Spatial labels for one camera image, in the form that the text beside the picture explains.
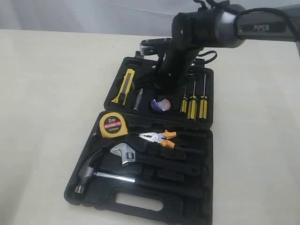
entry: wrench head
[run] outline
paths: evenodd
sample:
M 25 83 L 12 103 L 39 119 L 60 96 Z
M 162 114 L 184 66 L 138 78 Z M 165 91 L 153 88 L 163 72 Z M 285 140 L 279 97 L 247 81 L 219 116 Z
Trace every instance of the wrench head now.
M 157 143 L 161 143 L 162 141 L 166 140 L 166 137 L 162 133 L 158 134 L 155 132 L 139 134 L 139 137 L 149 142 L 157 142 Z
M 122 166 L 135 162 L 135 151 L 126 143 L 121 143 L 114 146 L 110 152 L 121 157 Z

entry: tool kit case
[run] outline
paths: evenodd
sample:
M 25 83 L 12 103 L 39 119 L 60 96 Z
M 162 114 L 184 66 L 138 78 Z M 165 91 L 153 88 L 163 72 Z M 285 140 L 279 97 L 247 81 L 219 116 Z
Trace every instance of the tool kit case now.
M 164 112 L 158 112 L 151 108 L 151 100 L 159 97 L 156 96 L 154 90 L 149 89 L 143 90 L 138 110 L 133 110 L 133 107 L 139 90 L 133 88 L 127 94 L 125 105 L 112 102 L 118 95 L 128 69 L 134 70 L 133 79 L 137 79 L 153 70 L 156 64 L 157 61 L 138 57 L 126 57 L 123 60 L 104 102 L 105 111 L 99 114 L 92 128 L 67 184 L 64 197 L 70 204 L 92 206 L 98 210 L 111 210 L 168 224 L 210 225 L 212 223 L 213 195 L 213 134 L 210 131 L 213 123 L 213 72 L 208 73 L 206 70 L 204 73 L 198 67 L 194 69 L 199 74 L 195 87 L 195 95 L 198 99 L 203 92 L 203 76 L 206 74 L 206 95 L 209 103 L 205 120 L 199 118 L 195 121 L 188 120 L 187 114 L 180 112 L 180 100 L 184 93 L 184 85 L 175 93 L 163 96 L 171 102 L 170 110 Z M 193 81 L 188 82 L 186 87 L 187 97 L 192 94 Z M 100 120 L 111 112 L 117 112 L 124 118 L 128 135 L 115 138 L 102 136 L 99 128 Z M 175 146 L 197 149 L 202 154 L 192 154 L 188 151 L 163 147 L 157 142 L 149 142 L 137 135 L 147 132 L 164 133 L 165 130 L 177 132 L 177 136 L 171 139 Z M 122 166 L 121 157 L 110 153 L 110 149 L 120 143 L 126 143 L 134 149 L 136 158 L 139 154 L 151 158 L 154 165 L 159 164 L 163 159 L 168 160 L 170 165 L 175 163 L 176 166 L 166 169 L 168 164 L 154 166 L 151 163 L 143 162 L 133 162 Z M 136 182 L 93 177 L 85 187 L 83 194 L 76 193 L 80 169 L 89 156 L 95 152 L 101 152 L 100 157 L 93 162 L 95 172 L 135 178 Z M 183 164 L 199 168 L 199 170 L 194 174 L 179 172 Z M 146 182 L 149 187 L 145 187 L 143 182 Z M 116 203 L 118 193 L 159 200 L 163 204 L 163 208 L 160 211 L 154 211 Z

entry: hammer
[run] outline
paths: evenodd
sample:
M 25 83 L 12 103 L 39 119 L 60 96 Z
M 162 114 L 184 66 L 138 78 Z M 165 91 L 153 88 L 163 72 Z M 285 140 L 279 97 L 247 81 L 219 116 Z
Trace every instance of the hammer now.
M 171 184 L 169 182 L 161 182 L 155 180 L 142 180 L 140 178 L 130 178 L 130 177 L 123 177 L 114 174 L 108 174 L 103 172 L 94 172 L 94 168 L 91 166 L 95 159 L 101 155 L 102 149 L 93 153 L 83 164 L 81 167 L 78 176 L 79 176 L 79 183 L 75 188 L 75 192 L 78 194 L 83 194 L 85 187 L 87 186 L 90 179 L 95 177 L 104 177 L 109 179 L 116 179 L 121 180 L 123 182 L 134 183 L 140 187 L 162 191 L 170 194 L 176 194 L 183 197 L 190 197 L 196 199 L 203 198 L 203 190 L 199 188 L 189 188 L 184 187 L 178 184 Z

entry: measuring tape label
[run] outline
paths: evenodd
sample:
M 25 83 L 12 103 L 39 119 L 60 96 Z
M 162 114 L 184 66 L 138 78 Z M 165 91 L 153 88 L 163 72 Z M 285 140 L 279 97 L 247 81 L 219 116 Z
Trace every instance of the measuring tape label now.
M 109 116 L 104 121 L 104 129 L 110 134 L 115 134 L 120 131 L 122 127 L 121 120 L 116 116 Z

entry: hammer head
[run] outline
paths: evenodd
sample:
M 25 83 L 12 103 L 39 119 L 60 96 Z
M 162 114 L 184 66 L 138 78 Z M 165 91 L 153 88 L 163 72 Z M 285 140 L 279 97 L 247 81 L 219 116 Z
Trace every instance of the hammer head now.
M 76 193 L 82 194 L 84 192 L 85 186 L 90 181 L 94 173 L 94 168 L 92 167 L 92 164 L 95 161 L 95 159 L 101 155 L 101 153 L 102 149 L 97 150 L 84 162 L 83 166 L 81 167 L 78 173 L 79 182 L 77 187 L 75 188 Z
M 121 143 L 111 149 L 111 153 L 121 157 L 122 166 L 135 162 L 135 151 L 126 143 Z

